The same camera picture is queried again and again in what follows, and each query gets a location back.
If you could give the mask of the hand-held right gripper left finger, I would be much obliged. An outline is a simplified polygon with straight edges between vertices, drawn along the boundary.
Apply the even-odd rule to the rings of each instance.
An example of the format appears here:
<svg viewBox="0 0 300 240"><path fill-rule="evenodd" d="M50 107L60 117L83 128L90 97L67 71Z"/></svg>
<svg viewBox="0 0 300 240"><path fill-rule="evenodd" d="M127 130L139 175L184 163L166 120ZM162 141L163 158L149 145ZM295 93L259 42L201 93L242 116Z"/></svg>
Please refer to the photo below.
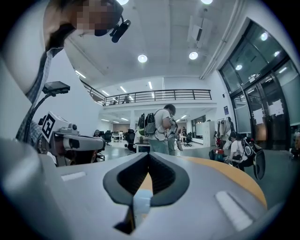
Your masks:
<svg viewBox="0 0 300 240"><path fill-rule="evenodd" d="M142 153L100 163L59 167L71 196L105 233L131 235L150 210L150 174Z"/></svg>

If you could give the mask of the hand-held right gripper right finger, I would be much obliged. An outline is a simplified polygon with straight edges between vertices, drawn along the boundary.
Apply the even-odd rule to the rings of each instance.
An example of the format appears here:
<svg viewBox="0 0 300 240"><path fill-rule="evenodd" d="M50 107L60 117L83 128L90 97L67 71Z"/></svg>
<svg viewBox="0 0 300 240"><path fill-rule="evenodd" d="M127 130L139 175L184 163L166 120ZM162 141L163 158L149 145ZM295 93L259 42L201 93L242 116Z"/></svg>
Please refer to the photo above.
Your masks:
<svg viewBox="0 0 300 240"><path fill-rule="evenodd" d="M240 169L202 158L164 158L187 172L189 186L175 203L150 208L135 230L136 239L231 238L267 212L261 188Z"/></svg>

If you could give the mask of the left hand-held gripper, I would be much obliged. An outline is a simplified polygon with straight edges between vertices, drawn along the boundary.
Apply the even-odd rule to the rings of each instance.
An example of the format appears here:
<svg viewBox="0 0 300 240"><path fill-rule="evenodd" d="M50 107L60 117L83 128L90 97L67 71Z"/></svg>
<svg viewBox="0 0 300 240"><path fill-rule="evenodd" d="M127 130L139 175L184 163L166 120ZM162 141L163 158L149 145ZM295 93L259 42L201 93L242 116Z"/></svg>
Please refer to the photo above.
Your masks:
<svg viewBox="0 0 300 240"><path fill-rule="evenodd" d="M55 157L56 165L76 165L73 151L101 150L105 140L79 135L77 125L49 111L42 124L42 145Z"/></svg>

